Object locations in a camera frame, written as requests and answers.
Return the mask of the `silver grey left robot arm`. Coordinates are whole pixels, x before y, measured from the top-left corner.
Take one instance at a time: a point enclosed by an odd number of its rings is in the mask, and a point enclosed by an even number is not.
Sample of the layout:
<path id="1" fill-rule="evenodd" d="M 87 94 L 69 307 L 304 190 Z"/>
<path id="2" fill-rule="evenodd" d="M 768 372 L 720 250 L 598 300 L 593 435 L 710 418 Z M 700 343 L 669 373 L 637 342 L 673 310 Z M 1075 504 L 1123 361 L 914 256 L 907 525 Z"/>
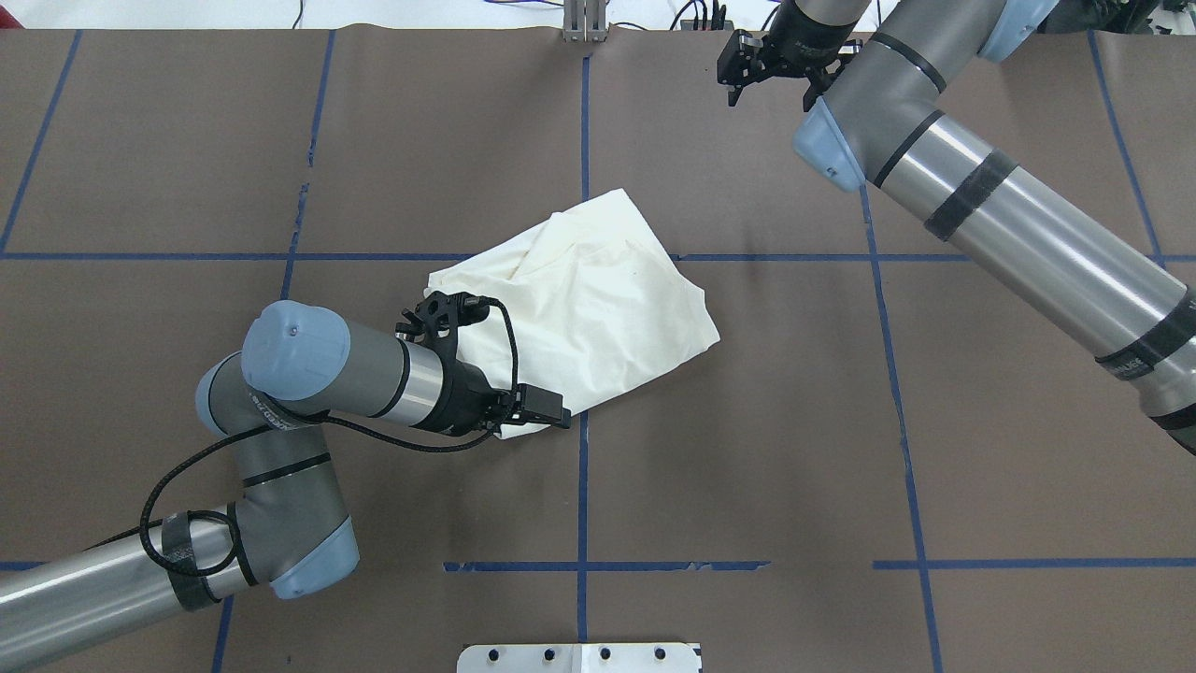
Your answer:
<path id="1" fill-rule="evenodd" d="M 307 596 L 360 553 L 327 426 L 417 451 L 382 420 L 471 449 L 505 426 L 569 427 L 554 388 L 520 379 L 520 344 L 498 298 L 427 295 L 379 331 L 330 308 L 269 304 L 242 349 L 195 391 L 215 442 L 150 490 L 128 534 L 4 580 L 4 669 L 65 659 L 268 585 Z"/>

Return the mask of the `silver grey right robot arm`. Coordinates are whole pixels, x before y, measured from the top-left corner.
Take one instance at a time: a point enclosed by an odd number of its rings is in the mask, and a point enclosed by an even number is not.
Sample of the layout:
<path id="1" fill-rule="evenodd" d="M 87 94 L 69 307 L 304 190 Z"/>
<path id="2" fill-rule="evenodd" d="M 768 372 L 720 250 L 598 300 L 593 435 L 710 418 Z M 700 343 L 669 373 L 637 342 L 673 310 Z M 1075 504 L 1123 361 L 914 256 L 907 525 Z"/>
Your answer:
<path id="1" fill-rule="evenodd" d="M 841 191 L 873 184 L 966 253 L 1139 392 L 1145 416 L 1192 451 L 1192 287 L 948 118 L 939 94 L 975 57 L 1008 57 L 1052 1 L 902 1 L 843 53 L 864 1 L 782 1 L 716 59 L 730 104 L 748 85 L 806 79 L 793 149 Z"/>

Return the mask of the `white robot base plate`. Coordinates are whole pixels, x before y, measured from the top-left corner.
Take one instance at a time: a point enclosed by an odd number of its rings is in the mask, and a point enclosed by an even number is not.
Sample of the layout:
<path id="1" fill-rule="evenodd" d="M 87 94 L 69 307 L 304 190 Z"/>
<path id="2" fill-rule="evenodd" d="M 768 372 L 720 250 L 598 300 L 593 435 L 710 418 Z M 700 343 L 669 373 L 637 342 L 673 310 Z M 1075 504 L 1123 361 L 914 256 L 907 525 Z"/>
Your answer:
<path id="1" fill-rule="evenodd" d="M 457 672 L 702 672 L 701 647 L 684 642 L 478 644 Z"/>

